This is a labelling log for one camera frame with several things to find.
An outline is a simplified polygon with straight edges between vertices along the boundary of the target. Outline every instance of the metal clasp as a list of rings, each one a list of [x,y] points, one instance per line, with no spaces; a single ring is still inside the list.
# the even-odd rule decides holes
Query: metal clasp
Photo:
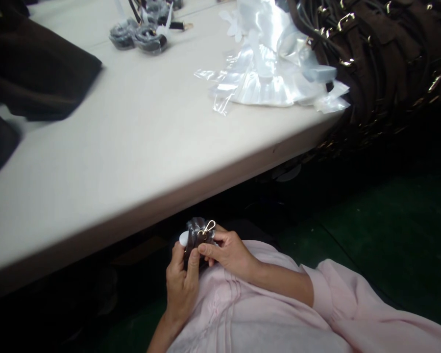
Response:
[[[210,220],[206,226],[204,227],[204,230],[200,230],[197,234],[199,235],[205,235],[207,232],[212,231],[216,227],[216,222],[213,220]]]
[[[343,59],[340,59],[340,64],[342,64],[343,66],[346,66],[346,67],[352,66],[353,63],[354,63],[353,58],[350,58],[348,61],[343,61]]]
[[[354,16],[354,12],[350,12],[349,14],[345,15],[342,19],[338,21],[338,30],[341,32],[343,30],[342,21],[344,23],[348,22],[350,19],[354,20],[356,16]]]
[[[439,85],[440,81],[441,81],[441,74],[435,77],[435,80],[431,84],[430,88],[428,88],[428,93],[433,92],[436,89],[436,87]]]

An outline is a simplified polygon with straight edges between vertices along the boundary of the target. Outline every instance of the pink blouse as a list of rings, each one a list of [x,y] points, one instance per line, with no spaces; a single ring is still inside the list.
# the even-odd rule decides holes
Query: pink blouse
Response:
[[[440,325],[385,304],[361,275],[330,259],[298,267],[268,244],[244,243],[260,261],[307,273],[313,308],[216,264],[200,276],[194,312],[169,352],[441,352]]]

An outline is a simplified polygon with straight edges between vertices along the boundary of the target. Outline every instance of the clear plastic bag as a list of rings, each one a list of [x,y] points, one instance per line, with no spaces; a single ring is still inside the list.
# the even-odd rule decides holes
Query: clear plastic bag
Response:
[[[339,94],[346,86],[340,83],[338,89],[326,91],[336,69],[319,65],[307,36],[297,30],[288,13],[273,0],[237,0],[237,5],[240,31],[246,36],[241,50],[227,57],[222,71],[195,72],[196,77],[216,83],[209,89],[215,111],[226,115],[231,101],[280,107],[297,103],[323,112],[347,107]]]

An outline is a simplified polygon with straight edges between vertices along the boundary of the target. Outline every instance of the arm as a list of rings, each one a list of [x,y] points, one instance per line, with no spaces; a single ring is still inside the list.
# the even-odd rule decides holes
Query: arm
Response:
[[[260,262],[249,283],[285,297],[296,299],[308,306],[314,304],[314,288],[307,274]]]
[[[312,307],[314,289],[307,274],[259,261],[248,251],[236,232],[221,229],[214,236],[220,247],[201,244],[198,248],[209,261],[209,266],[216,260],[230,273],[248,283]]]
[[[170,322],[166,313],[163,314],[153,334],[147,353],[166,352],[182,328],[183,325]]]
[[[331,329],[359,352],[441,352],[441,326],[385,304],[359,274],[326,260],[306,274],[256,259],[235,232],[217,231],[220,247],[201,244],[213,264],[253,285],[297,299],[322,316]]]
[[[199,290],[199,252],[194,249],[183,270],[184,247],[176,242],[167,268],[167,310],[153,334],[147,353],[165,353],[183,329]]]

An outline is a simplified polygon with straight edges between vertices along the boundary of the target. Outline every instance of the green floor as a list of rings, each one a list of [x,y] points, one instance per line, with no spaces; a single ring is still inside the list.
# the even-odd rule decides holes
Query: green floor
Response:
[[[363,274],[390,305],[441,324],[441,131],[403,136],[348,161],[306,164],[287,183],[251,180],[168,224],[248,218],[298,263],[331,258]],[[165,307],[166,251],[119,269],[115,311],[61,348],[143,352]]]

